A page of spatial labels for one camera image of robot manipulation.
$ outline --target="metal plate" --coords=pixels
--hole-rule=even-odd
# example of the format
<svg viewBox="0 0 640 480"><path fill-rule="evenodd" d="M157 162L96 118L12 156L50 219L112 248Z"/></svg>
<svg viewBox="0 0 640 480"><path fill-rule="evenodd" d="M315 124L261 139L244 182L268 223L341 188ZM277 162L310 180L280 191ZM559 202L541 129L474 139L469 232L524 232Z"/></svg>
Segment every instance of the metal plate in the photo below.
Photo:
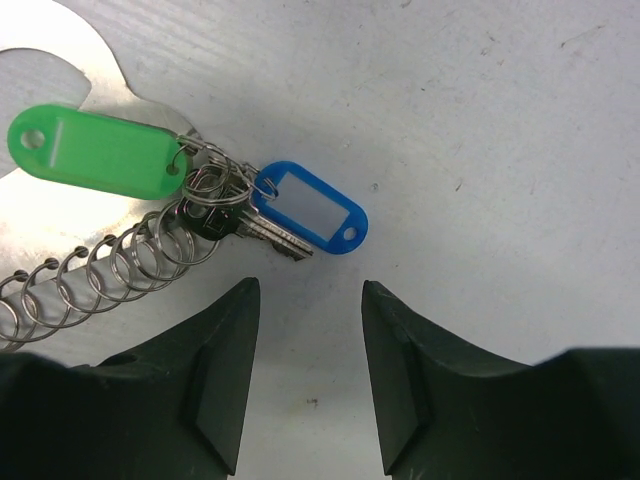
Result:
<svg viewBox="0 0 640 480"><path fill-rule="evenodd" d="M0 4L0 52L13 49L47 52L80 70L91 82L81 110L194 134L175 110L137 97L100 34L52 0ZM60 259L78 245L92 248L161 206L46 182L19 169L0 179L0 204L0 279L31 271L48 257Z"/></svg>

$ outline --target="coiled spring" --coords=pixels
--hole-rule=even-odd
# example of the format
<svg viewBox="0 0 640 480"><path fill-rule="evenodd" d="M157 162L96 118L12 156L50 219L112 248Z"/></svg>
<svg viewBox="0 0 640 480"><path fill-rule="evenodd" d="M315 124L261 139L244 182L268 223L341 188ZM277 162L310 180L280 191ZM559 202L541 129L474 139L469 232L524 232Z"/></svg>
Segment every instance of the coiled spring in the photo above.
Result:
<svg viewBox="0 0 640 480"><path fill-rule="evenodd" d="M192 137L180 136L180 151L190 155L204 152L207 162L186 178L182 194L189 202L202 207L233 206L247 202L254 190L268 198L275 198L274 185L263 192L255 184L259 171L248 163L238 163L218 146ZM61 261L45 260L31 273L17 271L0 282L0 306L9 312L11 326L0 325L0 351L14 352L22 346L44 340L56 332L87 321L92 315L109 312L123 303L136 301L148 293L161 290L183 277L191 267L207 261L215 254L219 242L207 242L196 237L176 215L182 200L169 202L162 210L147 213L139 223L121 235L107 235L91 250L79 246ZM110 249L105 278L97 266L99 252ZM86 281L94 298L81 304L64 275L71 269L74 259L86 259ZM45 318L44 308L32 292L36 277L43 271L56 271L53 278L57 297L63 312L55 319ZM2 295L12 282L22 284L19 292L20 307Z"/></svg>

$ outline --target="plastic key tag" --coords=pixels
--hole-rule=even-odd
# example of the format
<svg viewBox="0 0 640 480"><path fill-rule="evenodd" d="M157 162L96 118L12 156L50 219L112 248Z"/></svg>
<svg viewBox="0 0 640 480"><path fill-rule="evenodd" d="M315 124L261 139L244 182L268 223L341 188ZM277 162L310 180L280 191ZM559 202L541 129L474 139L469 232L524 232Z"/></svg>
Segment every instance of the plastic key tag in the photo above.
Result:
<svg viewBox="0 0 640 480"><path fill-rule="evenodd" d="M367 215L356 203L294 162L276 162L262 169L256 185L271 192L269 201L256 190L254 205L269 220L322 250L336 255L355 250L369 229Z"/></svg>
<svg viewBox="0 0 640 480"><path fill-rule="evenodd" d="M34 177L144 200L178 190L189 163L167 130L57 105L18 115L7 143Z"/></svg>

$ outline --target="white surface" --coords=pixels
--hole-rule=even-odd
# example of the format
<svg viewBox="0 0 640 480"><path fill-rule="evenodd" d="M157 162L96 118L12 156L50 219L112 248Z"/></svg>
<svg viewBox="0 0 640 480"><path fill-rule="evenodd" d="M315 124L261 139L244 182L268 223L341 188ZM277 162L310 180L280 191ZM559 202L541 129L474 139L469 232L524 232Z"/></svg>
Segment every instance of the white surface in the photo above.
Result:
<svg viewBox="0 0 640 480"><path fill-rule="evenodd" d="M239 480L383 478L365 279L520 361L640 343L636 2L62 3L136 93L256 165L303 164L369 214L351 255L294 264L233 240L170 289L35 348L96 363L257 276ZM87 91L34 52L0 55L0 81L2 128Z"/></svg>

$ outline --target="metal key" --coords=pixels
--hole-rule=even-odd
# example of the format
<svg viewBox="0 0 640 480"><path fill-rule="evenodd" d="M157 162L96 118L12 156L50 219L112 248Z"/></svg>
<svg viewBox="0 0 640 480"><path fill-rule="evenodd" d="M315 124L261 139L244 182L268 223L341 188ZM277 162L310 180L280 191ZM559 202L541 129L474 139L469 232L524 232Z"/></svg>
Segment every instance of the metal key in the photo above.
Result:
<svg viewBox="0 0 640 480"><path fill-rule="evenodd" d="M232 186L223 196L234 194ZM278 253L295 261L313 255L307 242L263 217L250 200L233 207L202 207L183 199L177 210L187 228L209 241L219 241L234 233L242 238L266 240Z"/></svg>
<svg viewBox="0 0 640 480"><path fill-rule="evenodd" d="M278 253L293 258L296 262L313 255L311 245L280 225L267 220L250 202L238 212L237 218L241 223L235 234L239 237L267 240Z"/></svg>

